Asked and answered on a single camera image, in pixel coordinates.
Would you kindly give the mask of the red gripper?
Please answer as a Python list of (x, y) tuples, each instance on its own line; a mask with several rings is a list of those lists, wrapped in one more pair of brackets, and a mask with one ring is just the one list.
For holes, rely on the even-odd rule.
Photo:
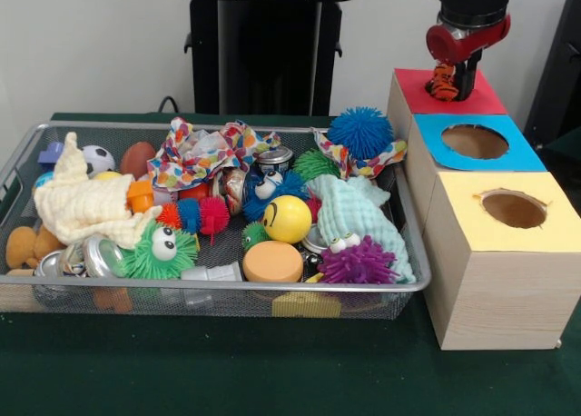
[(475, 29), (463, 29), (444, 22), (440, 17), (426, 34), (426, 43), (432, 57), (441, 62), (455, 65), (455, 100), (465, 101), (471, 95), (483, 50), (503, 40), (511, 26), (511, 17), (498, 24)]

